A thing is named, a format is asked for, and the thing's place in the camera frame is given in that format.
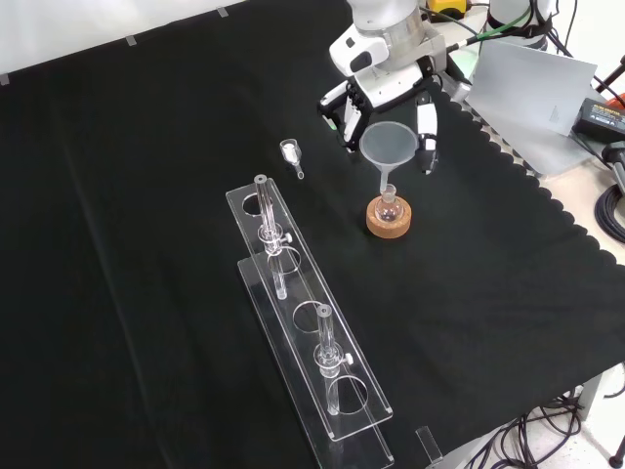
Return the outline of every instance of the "acrylic test tube rack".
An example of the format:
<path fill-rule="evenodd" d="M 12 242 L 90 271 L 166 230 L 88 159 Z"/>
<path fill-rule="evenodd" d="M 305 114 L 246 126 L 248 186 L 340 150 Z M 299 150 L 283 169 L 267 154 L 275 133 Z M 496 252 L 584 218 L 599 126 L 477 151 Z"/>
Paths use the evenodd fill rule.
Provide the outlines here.
<path fill-rule="evenodd" d="M 238 263 L 323 468 L 394 463 L 378 424 L 393 410 L 273 180 L 226 194 L 251 257 Z"/>

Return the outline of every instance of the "black cable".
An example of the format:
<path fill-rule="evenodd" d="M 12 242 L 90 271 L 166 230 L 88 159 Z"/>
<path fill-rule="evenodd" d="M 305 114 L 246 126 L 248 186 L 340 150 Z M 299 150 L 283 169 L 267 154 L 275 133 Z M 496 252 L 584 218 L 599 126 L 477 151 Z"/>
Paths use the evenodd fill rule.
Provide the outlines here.
<path fill-rule="evenodd" d="M 621 189 L 616 184 L 605 191 L 595 204 L 595 219 L 610 237 L 625 243 L 625 228 L 614 217 L 616 205 L 621 197 Z"/>
<path fill-rule="evenodd" d="M 618 398 L 619 396 L 625 394 L 625 386 L 623 386 L 623 389 L 621 389 L 618 393 L 616 394 L 608 394 L 606 396 L 604 396 L 605 399 L 614 399 L 614 398 Z"/>
<path fill-rule="evenodd" d="M 568 49 L 566 49 L 566 46 L 564 46 L 564 44 L 560 41 L 560 39 L 558 39 L 551 31 L 547 33 L 547 37 L 549 38 L 549 40 L 551 42 L 554 43 L 554 45 L 560 49 L 567 57 L 571 57 L 573 58 L 573 55 L 568 52 Z M 604 88 L 609 91 L 612 95 L 614 95 L 614 98 L 616 98 L 616 100 L 622 104 L 625 107 L 625 100 L 623 100 L 614 90 L 612 90 L 609 86 L 607 86 L 605 84 L 605 82 L 603 80 L 601 80 L 599 77 L 597 77 L 597 75 L 595 75 L 593 77 L 600 85 L 603 85 Z"/>
<path fill-rule="evenodd" d="M 566 40 L 564 41 L 565 47 L 568 47 L 568 38 L 570 37 L 570 31 L 573 29 L 576 16 L 577 16 L 577 0 L 575 0 L 575 6 L 573 7 L 573 16 L 571 17 L 570 23 L 568 24 L 568 32 L 566 33 Z"/>
<path fill-rule="evenodd" d="M 435 12 L 434 10 L 430 10 L 429 8 L 425 8 L 425 7 L 421 7 L 421 11 L 422 12 L 426 12 L 428 15 L 434 15 L 436 17 L 441 17 L 444 20 L 447 21 L 451 21 L 451 22 L 455 22 L 456 24 L 458 24 L 459 26 L 464 27 L 465 29 L 467 29 L 469 32 L 471 32 L 474 36 L 477 36 L 479 33 L 477 31 L 475 31 L 472 27 L 467 26 L 466 24 L 464 24 L 461 21 L 458 21 L 454 18 L 452 18 L 449 15 L 446 15 L 445 13 L 441 13 L 441 12 Z"/>
<path fill-rule="evenodd" d="M 605 166 L 607 169 L 612 169 L 605 161 L 604 159 L 596 152 L 593 150 L 593 148 L 590 146 L 590 144 L 586 141 L 586 139 L 584 139 L 584 137 L 582 137 L 581 135 L 577 134 L 575 131 L 570 132 L 570 137 L 571 139 L 573 139 L 573 142 L 575 142 L 577 145 L 579 145 L 582 149 L 584 149 L 585 151 L 587 151 L 588 153 L 590 153 L 592 156 L 594 156 L 596 159 L 598 159 L 601 164 L 603 166 Z"/>
<path fill-rule="evenodd" d="M 556 0 L 556 12 L 551 15 L 551 19 L 555 18 L 559 14 L 560 14 L 560 0 Z M 556 37 L 558 38 L 558 40 L 560 40 L 560 33 L 558 32 L 556 27 L 552 26 L 551 30 L 556 34 Z M 559 54 L 560 54 L 560 49 L 556 48 L 556 55 L 558 56 Z"/>
<path fill-rule="evenodd" d="M 547 459 L 552 457 L 558 450 L 560 450 L 566 442 L 574 435 L 578 435 L 581 432 L 581 418 L 579 417 L 578 410 L 581 408 L 578 404 L 578 398 L 574 397 L 574 391 L 570 391 L 569 396 L 560 396 L 559 398 L 552 400 L 551 402 L 542 405 L 539 407 L 540 411 L 543 413 L 542 416 L 529 418 L 529 414 L 524 414 L 519 418 L 516 418 L 508 425 L 502 427 L 495 433 L 495 435 L 488 441 L 488 443 L 469 461 L 466 468 L 469 469 L 484 469 L 488 462 L 488 457 L 492 453 L 492 450 L 495 446 L 495 442 L 499 435 L 501 436 L 501 440 L 499 443 L 499 447 L 501 450 L 501 454 L 503 455 L 503 459 L 497 461 L 494 465 L 491 466 L 491 469 L 503 469 L 507 467 L 513 468 L 522 468 L 522 469 L 537 469 L 539 464 L 542 464 Z M 545 408 L 558 410 L 554 413 L 547 413 Z M 563 430 L 558 427 L 552 419 L 560 416 L 560 415 L 570 415 L 570 422 L 568 424 L 568 429 Z M 527 438 L 527 425 L 531 422 L 536 422 L 539 420 L 547 420 L 548 423 L 554 427 L 560 434 L 564 436 L 562 441 L 547 454 L 542 456 L 540 459 L 536 459 L 529 447 L 529 442 Z M 521 459 L 513 458 L 510 454 L 506 452 L 504 443 L 510 433 L 517 429 L 518 434 L 518 443 L 521 450 Z"/>
<path fill-rule="evenodd" d="M 519 28 L 512 28 L 509 31 L 504 31 L 500 34 L 495 34 L 493 36 L 488 36 L 488 37 L 482 37 L 482 38 L 476 38 L 476 37 L 472 37 L 469 38 L 467 40 L 467 46 L 471 46 L 472 44 L 475 44 L 477 42 L 481 43 L 484 41 L 491 41 L 493 39 L 501 39 L 502 37 L 510 37 L 510 36 L 514 36 L 519 34 L 520 32 L 525 32 L 527 31 L 527 29 L 529 28 L 533 18 L 534 18 L 534 13 L 536 11 L 538 11 L 538 0 L 529 0 L 529 17 L 527 18 L 527 21 L 525 22 L 525 24 L 523 26 L 520 26 Z M 452 46 L 449 46 L 447 48 L 447 54 L 449 54 L 450 52 L 456 51 L 459 49 L 459 45 L 458 44 L 454 44 Z"/>

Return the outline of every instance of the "floor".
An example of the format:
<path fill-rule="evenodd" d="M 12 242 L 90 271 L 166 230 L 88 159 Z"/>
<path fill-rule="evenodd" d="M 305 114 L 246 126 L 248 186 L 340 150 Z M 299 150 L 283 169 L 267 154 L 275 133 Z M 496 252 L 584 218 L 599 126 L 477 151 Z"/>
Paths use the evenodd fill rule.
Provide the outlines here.
<path fill-rule="evenodd" d="M 604 384 L 603 393 L 614 394 L 625 383 L 625 371 L 623 366 L 619 365 L 608 373 L 609 377 Z M 535 410 L 533 414 L 540 415 L 540 410 Z M 566 428 L 568 422 L 567 416 L 554 419 L 554 423 L 561 428 Z M 563 448 L 539 467 L 541 469 L 609 468 L 607 460 L 616 452 L 623 436 L 625 436 L 625 394 L 615 399 L 600 401 L 597 406 L 593 407 L 588 420 L 582 424 L 582 432 L 572 437 Z M 506 441 L 506 451 L 509 454 L 514 454 L 516 451 L 513 445 L 509 444 L 509 441 L 516 437 L 517 433 L 513 432 L 513 436 L 508 437 Z M 541 457 L 562 440 L 562 435 L 546 422 L 538 421 L 530 424 L 528 438 L 534 456 Z M 491 454 L 485 467 L 490 468 L 500 458 L 498 453 Z"/>

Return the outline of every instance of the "black cloth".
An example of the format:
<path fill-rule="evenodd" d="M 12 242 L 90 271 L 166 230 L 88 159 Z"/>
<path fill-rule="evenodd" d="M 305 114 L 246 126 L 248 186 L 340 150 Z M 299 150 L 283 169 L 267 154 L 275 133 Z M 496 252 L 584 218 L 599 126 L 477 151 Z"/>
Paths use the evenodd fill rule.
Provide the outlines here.
<path fill-rule="evenodd" d="M 342 80 L 327 48 L 347 5 L 228 11 L 0 89 L 3 466 L 164 467 L 121 315 L 175 467 L 313 467 L 236 270 L 225 193 L 259 173 L 393 406 L 396 467 L 427 464 L 420 426 L 448 452 L 623 360 L 624 270 L 435 86 L 439 167 L 391 176 L 412 228 L 367 233 L 379 174 L 314 108 Z"/>

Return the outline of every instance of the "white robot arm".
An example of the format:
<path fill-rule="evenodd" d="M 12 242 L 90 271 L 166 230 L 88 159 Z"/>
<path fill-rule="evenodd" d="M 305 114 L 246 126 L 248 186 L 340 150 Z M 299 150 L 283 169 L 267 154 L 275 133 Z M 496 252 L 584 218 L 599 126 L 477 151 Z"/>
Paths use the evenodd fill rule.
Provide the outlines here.
<path fill-rule="evenodd" d="M 422 142 L 417 160 L 424 172 L 430 172 L 436 163 L 437 112 L 425 84 L 444 71 L 455 81 L 464 82 L 465 87 L 470 83 L 453 61 L 447 59 L 444 38 L 428 21 L 421 20 L 419 0 L 348 2 L 354 24 L 330 47 L 333 63 L 347 79 L 318 103 L 319 113 L 340 133 L 342 145 L 348 151 L 356 151 L 374 112 L 384 112 L 415 99 L 415 130 Z M 546 19 L 553 2 L 491 0 L 489 24 L 510 22 L 534 4 Z M 533 21 L 539 24 L 536 13 Z M 510 40 L 525 45 L 527 30 L 520 32 L 520 37 L 511 36 Z M 339 115 L 342 106 L 345 106 L 343 118 Z"/>

